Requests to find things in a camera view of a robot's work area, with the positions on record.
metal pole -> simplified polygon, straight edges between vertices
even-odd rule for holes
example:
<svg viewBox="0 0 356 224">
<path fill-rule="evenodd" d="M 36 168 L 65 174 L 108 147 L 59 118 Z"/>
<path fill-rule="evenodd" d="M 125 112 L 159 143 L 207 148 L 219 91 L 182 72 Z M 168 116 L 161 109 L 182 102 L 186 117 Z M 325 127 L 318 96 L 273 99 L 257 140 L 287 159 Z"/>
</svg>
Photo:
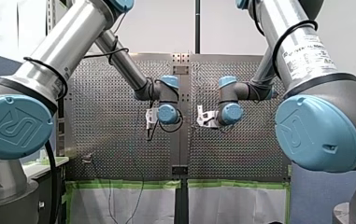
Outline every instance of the metal pole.
<svg viewBox="0 0 356 224">
<path fill-rule="evenodd" d="M 123 48 L 120 41 L 110 30 L 104 31 L 99 38 L 96 39 L 95 43 L 104 53 Z M 114 53 L 111 56 L 111 62 L 134 91 L 142 89 L 147 84 L 146 77 L 125 50 Z"/>
<path fill-rule="evenodd" d="M 195 0 L 195 53 L 201 53 L 201 0 Z"/>
</svg>

metal rod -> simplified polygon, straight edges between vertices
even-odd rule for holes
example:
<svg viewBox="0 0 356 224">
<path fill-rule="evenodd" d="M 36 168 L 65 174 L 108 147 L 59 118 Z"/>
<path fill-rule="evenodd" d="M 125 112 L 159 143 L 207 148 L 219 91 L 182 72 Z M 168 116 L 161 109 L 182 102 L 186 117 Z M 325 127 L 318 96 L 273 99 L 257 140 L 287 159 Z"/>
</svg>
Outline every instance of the metal rod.
<svg viewBox="0 0 356 224">
<path fill-rule="evenodd" d="M 201 0 L 195 0 L 195 53 L 201 53 Z"/>
<path fill-rule="evenodd" d="M 104 31 L 95 43 L 104 53 L 123 48 L 118 38 L 110 30 Z M 128 52 L 122 50 L 112 54 L 111 61 L 134 91 L 142 89 L 147 84 L 146 77 L 136 66 Z"/>
<path fill-rule="evenodd" d="M 257 2 L 256 10 L 271 49 L 290 27 L 308 20 L 297 0 L 263 0 Z M 283 41 L 277 63 L 288 90 L 312 78 L 337 72 L 317 32 L 310 26 L 297 29 Z"/>
<path fill-rule="evenodd" d="M 68 80 L 95 39 L 110 23 L 107 17 L 110 15 L 93 2 L 77 1 L 31 57 L 55 68 Z M 57 98 L 63 87 L 49 69 L 30 62 L 6 78 L 41 93 L 51 101 Z"/>
</svg>

robotic arm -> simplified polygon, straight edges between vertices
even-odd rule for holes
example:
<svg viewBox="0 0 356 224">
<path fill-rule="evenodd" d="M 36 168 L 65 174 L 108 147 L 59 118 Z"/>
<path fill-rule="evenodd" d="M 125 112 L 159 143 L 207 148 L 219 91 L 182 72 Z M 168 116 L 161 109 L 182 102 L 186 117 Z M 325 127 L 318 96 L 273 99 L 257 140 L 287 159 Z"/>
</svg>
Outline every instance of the robotic arm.
<svg viewBox="0 0 356 224">
<path fill-rule="evenodd" d="M 277 76 L 286 89 L 275 118 L 285 154 L 307 170 L 356 170 L 356 76 L 337 69 L 317 35 L 313 20 L 322 3 L 237 1 L 261 24 L 270 48 L 250 82 L 221 78 L 219 111 L 203 113 L 199 106 L 200 126 L 219 128 L 239 122 L 243 109 L 238 100 L 272 98 L 272 79 Z"/>
<path fill-rule="evenodd" d="M 157 120 L 179 122 L 177 78 L 146 78 L 109 30 L 133 5 L 133 0 L 77 1 L 14 75 L 0 77 L 0 160 L 19 159 L 44 146 L 57 100 L 66 94 L 66 81 L 94 42 L 109 55 L 136 99 L 160 101 Z"/>
</svg>

cable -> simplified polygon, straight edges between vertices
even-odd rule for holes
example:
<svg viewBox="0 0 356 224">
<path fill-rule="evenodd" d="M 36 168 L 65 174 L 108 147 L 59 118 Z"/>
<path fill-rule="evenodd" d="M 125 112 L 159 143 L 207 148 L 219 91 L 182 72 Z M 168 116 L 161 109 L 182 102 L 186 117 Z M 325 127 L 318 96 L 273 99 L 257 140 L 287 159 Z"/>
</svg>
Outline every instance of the cable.
<svg viewBox="0 0 356 224">
<path fill-rule="evenodd" d="M 153 136 L 154 136 L 155 129 L 157 128 L 158 122 L 159 122 L 159 120 L 157 120 L 157 122 L 155 122 L 153 131 L 152 131 L 151 134 L 150 134 L 150 130 L 148 130 L 148 139 L 147 139 L 148 142 L 151 142 L 151 141 L 152 141 L 152 138 L 153 138 Z"/>
<path fill-rule="evenodd" d="M 97 58 L 97 57 L 103 57 L 103 56 L 111 56 L 112 54 L 115 54 L 115 53 L 123 51 L 123 50 L 125 50 L 126 52 L 129 52 L 128 48 L 115 49 L 115 50 L 113 50 L 111 52 L 108 52 L 108 53 L 86 55 L 86 56 L 83 57 L 83 59 Z"/>
<path fill-rule="evenodd" d="M 179 121 L 180 121 L 179 126 L 178 126 L 175 130 L 169 131 L 169 130 L 167 130 L 165 127 L 163 127 L 163 125 L 162 125 L 161 123 L 159 123 L 160 128 L 161 128 L 164 132 L 166 132 L 166 133 L 175 133 L 175 132 L 177 132 L 177 131 L 181 128 L 181 126 L 183 126 L 183 123 L 184 123 L 183 116 L 181 115 L 181 112 L 180 112 L 179 109 L 177 109 L 177 111 L 178 111 L 179 117 L 180 117 L 180 119 L 179 119 Z"/>
<path fill-rule="evenodd" d="M 139 117 L 140 117 L 140 108 L 137 109 L 137 116 L 136 116 L 136 122 L 135 122 L 135 127 L 138 127 L 139 126 Z M 136 133 L 137 129 L 135 129 L 135 134 L 134 134 L 134 137 L 135 137 L 135 143 L 137 142 L 137 136 L 138 134 Z M 130 153 L 131 153 L 131 158 L 134 162 L 134 167 L 136 168 L 136 170 L 140 173 L 141 177 L 142 177 L 142 187 L 140 189 L 140 193 L 139 193 L 139 197 L 137 197 L 137 202 L 136 202 L 136 207 L 135 207 L 135 210 L 134 212 L 132 213 L 131 217 L 128 218 L 128 220 L 125 222 L 125 224 L 128 224 L 129 221 L 131 221 L 132 218 L 134 218 L 134 215 L 136 213 L 136 210 L 137 208 L 139 207 L 139 203 L 140 203 L 140 199 L 142 197 L 142 193 L 143 193 L 143 189 L 145 187 L 145 176 L 143 175 L 143 172 L 141 170 L 139 170 L 137 168 L 137 164 L 136 164 L 136 159 L 135 159 L 135 156 L 133 154 L 133 150 L 132 150 L 132 145 L 130 145 Z"/>
<path fill-rule="evenodd" d="M 52 152 L 52 147 L 50 144 L 50 140 L 46 143 L 46 151 L 49 156 L 50 161 L 50 173 L 51 173 L 51 209 L 50 209 L 50 224 L 54 224 L 56 222 L 56 218 L 58 217 L 58 170 L 56 168 L 55 158 Z"/>
<path fill-rule="evenodd" d="M 259 31 L 259 33 L 261 35 L 264 35 L 264 31 L 262 30 L 262 28 L 259 25 L 258 22 L 258 18 L 257 18 L 257 12 L 256 12 L 256 0 L 251 0 L 252 1 L 252 12 L 253 12 L 253 20 L 254 20 L 254 24 L 256 25 L 257 30 Z"/>
<path fill-rule="evenodd" d="M 116 30 L 113 32 L 114 34 L 116 34 L 116 33 L 119 31 L 120 26 L 121 26 L 121 24 L 122 24 L 122 21 L 125 19 L 125 16 L 126 16 L 126 15 L 127 15 L 127 13 L 125 12 L 124 15 L 122 16 L 121 20 L 120 20 L 119 25 L 117 26 Z"/>
<path fill-rule="evenodd" d="M 252 11 L 253 11 L 253 19 L 254 23 L 256 25 L 257 30 L 259 31 L 260 34 L 264 35 L 264 31 L 261 29 L 259 23 L 258 23 L 258 18 L 257 18 L 257 12 L 256 12 L 256 0 L 252 0 Z M 296 31 L 299 28 L 305 27 L 305 26 L 310 26 L 314 28 L 314 30 L 318 30 L 318 23 L 312 20 L 307 20 L 307 21 L 300 21 L 299 23 L 295 24 L 294 26 L 291 26 L 288 30 L 285 31 L 285 33 L 279 38 L 277 41 L 276 45 L 274 46 L 273 54 L 272 54 L 272 59 L 273 59 L 273 68 L 274 71 L 277 75 L 277 77 L 280 78 L 280 73 L 278 71 L 277 67 L 277 58 L 278 58 L 278 52 L 280 47 L 282 46 L 283 41 L 291 35 L 294 31 Z"/>
<path fill-rule="evenodd" d="M 37 59 L 33 59 L 31 57 L 24 57 L 23 58 L 25 61 L 27 62 L 31 62 L 31 63 L 38 63 L 46 68 L 48 68 L 51 72 L 53 72 L 58 79 L 62 82 L 62 84 L 64 85 L 64 89 L 62 91 L 62 94 L 59 94 L 58 98 L 56 99 L 57 101 L 64 99 L 64 97 L 67 95 L 67 91 L 68 91 L 68 87 L 67 87 L 67 82 L 64 79 L 64 77 L 61 75 L 61 73 L 59 73 L 55 68 L 53 68 L 51 65 L 43 63 Z"/>
<path fill-rule="evenodd" d="M 305 26 L 310 26 L 310 27 L 314 28 L 314 30 L 318 30 L 318 24 L 315 21 L 310 21 L 310 20 L 300 21 L 299 23 L 289 27 L 289 29 L 285 31 L 285 33 L 279 38 L 276 45 L 274 46 L 272 62 L 273 62 L 273 68 L 274 68 L 274 71 L 275 71 L 277 77 L 280 78 L 280 74 L 279 74 L 278 66 L 277 66 L 277 57 L 278 57 L 278 52 L 279 52 L 280 47 L 282 46 L 283 41 L 286 39 L 286 37 L 291 35 L 294 31 L 296 31 L 299 28 L 305 27 Z"/>
</svg>

metal pegboard wall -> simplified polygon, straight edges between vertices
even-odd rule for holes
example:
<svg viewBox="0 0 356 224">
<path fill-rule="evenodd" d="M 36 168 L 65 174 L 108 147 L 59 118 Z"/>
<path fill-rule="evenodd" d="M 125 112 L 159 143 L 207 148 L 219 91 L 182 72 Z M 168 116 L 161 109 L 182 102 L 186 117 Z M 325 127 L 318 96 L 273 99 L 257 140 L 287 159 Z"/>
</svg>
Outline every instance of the metal pegboard wall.
<svg viewBox="0 0 356 224">
<path fill-rule="evenodd" d="M 148 77 L 171 74 L 170 55 L 137 55 L 136 63 Z M 148 102 L 134 99 L 134 92 L 106 59 L 83 60 L 71 86 L 71 130 L 77 156 L 67 178 L 164 180 L 171 178 L 170 137 L 158 129 L 147 142 Z M 92 162 L 82 158 L 92 155 Z"/>
<path fill-rule="evenodd" d="M 225 133 L 200 128 L 196 124 L 197 106 L 205 111 L 218 108 L 218 81 L 223 76 L 236 76 L 248 81 L 262 57 L 193 55 L 192 63 L 192 128 L 190 130 L 189 178 L 289 181 L 289 161 L 278 146 L 274 116 L 283 95 L 277 81 L 277 99 L 241 102 L 245 117 Z"/>
</svg>

